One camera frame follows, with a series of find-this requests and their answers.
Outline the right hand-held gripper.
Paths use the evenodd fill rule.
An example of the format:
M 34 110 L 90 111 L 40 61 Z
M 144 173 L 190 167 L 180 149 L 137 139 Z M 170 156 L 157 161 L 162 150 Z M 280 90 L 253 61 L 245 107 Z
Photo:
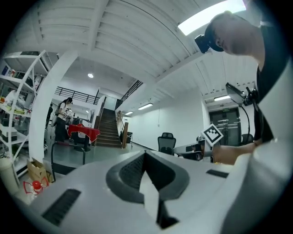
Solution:
M 173 149 L 173 153 L 179 157 L 195 161 L 213 162 L 213 147 L 223 138 L 221 131 L 211 124 L 201 131 L 196 143 L 179 146 Z

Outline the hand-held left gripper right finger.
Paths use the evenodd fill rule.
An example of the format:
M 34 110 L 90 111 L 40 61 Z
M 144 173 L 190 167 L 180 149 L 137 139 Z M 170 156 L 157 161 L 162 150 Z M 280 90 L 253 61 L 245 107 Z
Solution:
M 188 172 L 171 161 L 147 151 L 145 171 L 159 193 L 159 200 L 178 199 L 190 182 Z

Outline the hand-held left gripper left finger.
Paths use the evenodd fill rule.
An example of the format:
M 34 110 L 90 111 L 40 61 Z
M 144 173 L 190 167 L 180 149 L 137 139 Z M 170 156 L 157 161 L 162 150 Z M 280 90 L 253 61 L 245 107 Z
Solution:
M 113 194 L 123 201 L 144 204 L 144 195 L 139 192 L 145 172 L 145 152 L 139 152 L 114 166 L 106 174 L 106 183 Z

